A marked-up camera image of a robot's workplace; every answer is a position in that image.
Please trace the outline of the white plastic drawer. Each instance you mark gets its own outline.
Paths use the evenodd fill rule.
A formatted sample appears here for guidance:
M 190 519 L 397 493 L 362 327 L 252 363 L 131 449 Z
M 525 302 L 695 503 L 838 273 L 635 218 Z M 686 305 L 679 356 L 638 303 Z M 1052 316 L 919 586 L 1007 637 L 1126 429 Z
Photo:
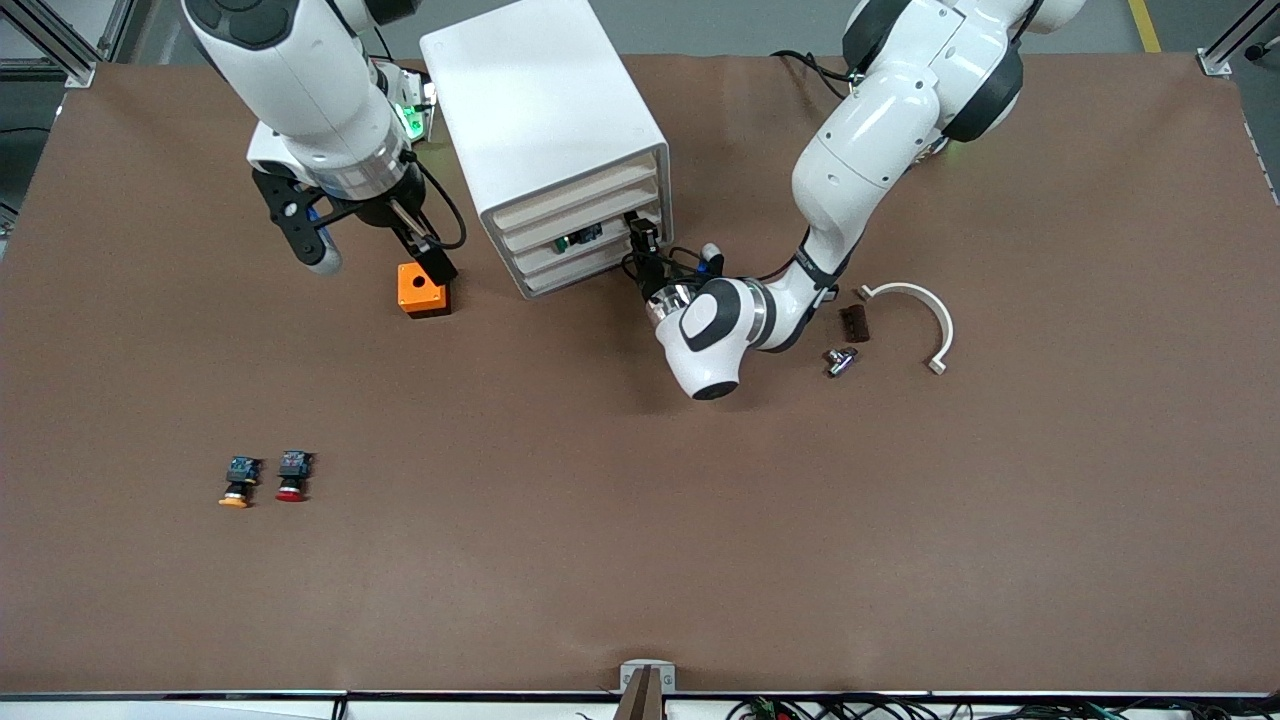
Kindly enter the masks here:
M 607 192 L 649 179 L 657 182 L 657 160 L 653 152 L 644 152 L 511 208 L 495 209 L 492 211 L 492 220 L 498 228 L 511 229 L 549 217 L 570 205 L 599 199 Z
M 534 299 L 554 293 L 618 266 L 631 252 L 628 225 L 614 219 L 602 223 L 602 227 L 598 240 L 564 254 L 556 254 L 552 241 L 513 255 L 513 278 L 525 296 Z
M 573 211 L 508 233 L 506 247 L 517 275 L 530 287 L 570 282 L 616 265 L 630 250 L 630 220 L 662 227 L 660 205 L 646 202 L 617 211 Z
M 525 252 L 556 238 L 589 225 L 608 222 L 659 199 L 658 184 L 653 179 L 631 183 L 621 190 L 604 193 L 599 199 L 570 205 L 549 217 L 532 220 L 511 229 L 498 228 L 495 242 L 511 252 Z

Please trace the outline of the white drawer cabinet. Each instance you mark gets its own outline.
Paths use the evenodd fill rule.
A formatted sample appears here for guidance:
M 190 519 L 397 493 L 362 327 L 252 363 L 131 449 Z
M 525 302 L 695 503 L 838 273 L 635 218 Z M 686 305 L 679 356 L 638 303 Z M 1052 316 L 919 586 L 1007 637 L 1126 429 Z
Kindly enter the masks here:
M 673 243 L 669 145 L 589 0 L 517 0 L 419 46 L 477 219 L 513 281 L 493 210 L 644 152 L 657 160 L 660 249 Z

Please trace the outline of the orange button enclosure box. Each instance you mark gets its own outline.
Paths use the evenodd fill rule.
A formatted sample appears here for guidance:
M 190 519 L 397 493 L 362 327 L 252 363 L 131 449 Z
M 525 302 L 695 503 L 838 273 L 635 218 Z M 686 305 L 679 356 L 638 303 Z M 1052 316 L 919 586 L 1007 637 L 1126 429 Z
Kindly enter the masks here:
M 412 319 L 447 316 L 453 313 L 448 284 L 436 284 L 416 263 L 397 268 L 397 304 Z

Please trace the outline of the red push button switch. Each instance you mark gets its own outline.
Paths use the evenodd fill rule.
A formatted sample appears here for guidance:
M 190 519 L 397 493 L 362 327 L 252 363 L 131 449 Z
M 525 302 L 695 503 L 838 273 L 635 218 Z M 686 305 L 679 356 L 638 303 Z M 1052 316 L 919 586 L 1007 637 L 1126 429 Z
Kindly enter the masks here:
M 276 477 L 280 479 L 275 500 L 298 503 L 307 498 L 312 474 L 314 455 L 303 450 L 285 450 L 282 454 Z

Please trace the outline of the yellow push button switch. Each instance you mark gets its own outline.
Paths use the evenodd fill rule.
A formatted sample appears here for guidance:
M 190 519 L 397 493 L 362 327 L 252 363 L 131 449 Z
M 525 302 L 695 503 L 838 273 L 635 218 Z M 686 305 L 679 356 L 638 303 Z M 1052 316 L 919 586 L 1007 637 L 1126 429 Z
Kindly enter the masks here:
M 261 468 L 262 461 L 257 457 L 234 456 L 225 474 L 227 488 L 218 503 L 232 509 L 250 507 L 260 484 Z

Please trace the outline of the aluminium frame profile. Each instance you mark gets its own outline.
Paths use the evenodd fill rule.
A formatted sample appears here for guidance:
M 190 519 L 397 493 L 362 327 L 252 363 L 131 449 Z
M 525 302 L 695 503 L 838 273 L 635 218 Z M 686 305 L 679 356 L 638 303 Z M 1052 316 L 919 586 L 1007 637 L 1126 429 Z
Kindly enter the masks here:
M 91 86 L 120 54 L 138 0 L 0 0 L 0 79 Z
M 1198 47 L 1196 58 L 1208 77 L 1233 73 L 1230 60 L 1243 55 L 1258 61 L 1280 47 L 1280 0 L 1251 0 L 1251 5 L 1208 45 Z

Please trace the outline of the white curved plastic bracket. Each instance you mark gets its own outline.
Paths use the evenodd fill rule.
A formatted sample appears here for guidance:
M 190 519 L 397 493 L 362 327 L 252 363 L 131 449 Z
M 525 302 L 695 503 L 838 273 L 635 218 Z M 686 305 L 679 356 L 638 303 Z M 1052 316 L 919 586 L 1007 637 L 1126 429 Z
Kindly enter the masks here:
M 904 295 L 924 305 L 932 313 L 940 329 L 940 345 L 925 365 L 936 375 L 943 375 L 948 370 L 947 357 L 955 345 L 956 325 L 951 311 L 937 293 L 920 284 L 891 282 L 876 287 L 863 284 L 858 288 L 858 295 L 864 301 L 887 295 Z

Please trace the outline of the white table edge rail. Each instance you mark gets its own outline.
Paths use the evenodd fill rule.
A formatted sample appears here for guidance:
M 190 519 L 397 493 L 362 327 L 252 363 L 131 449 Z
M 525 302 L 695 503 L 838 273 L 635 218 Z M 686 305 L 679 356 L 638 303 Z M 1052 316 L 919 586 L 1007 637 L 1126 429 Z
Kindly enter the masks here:
M 621 691 L 0 693 L 0 720 L 612 720 Z M 1280 720 L 1280 689 L 677 691 L 668 720 Z

